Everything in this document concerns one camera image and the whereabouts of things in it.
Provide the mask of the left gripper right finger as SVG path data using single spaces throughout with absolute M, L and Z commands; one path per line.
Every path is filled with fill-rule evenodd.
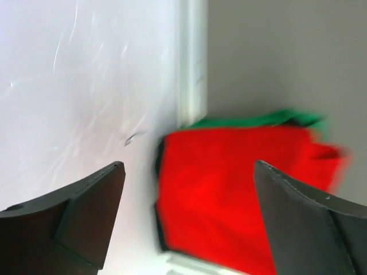
M 366 206 L 261 160 L 254 183 L 277 274 L 366 274 Z

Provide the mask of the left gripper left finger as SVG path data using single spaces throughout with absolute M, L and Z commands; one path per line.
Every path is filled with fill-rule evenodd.
M 98 274 L 125 176 L 124 164 L 113 162 L 1 211 L 1 274 Z

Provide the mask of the red t shirt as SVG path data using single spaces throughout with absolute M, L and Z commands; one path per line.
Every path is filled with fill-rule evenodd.
M 339 146 L 290 126 L 190 129 L 163 139 L 157 212 L 167 246 L 248 274 L 274 274 L 253 170 L 262 160 L 330 191 L 347 161 Z

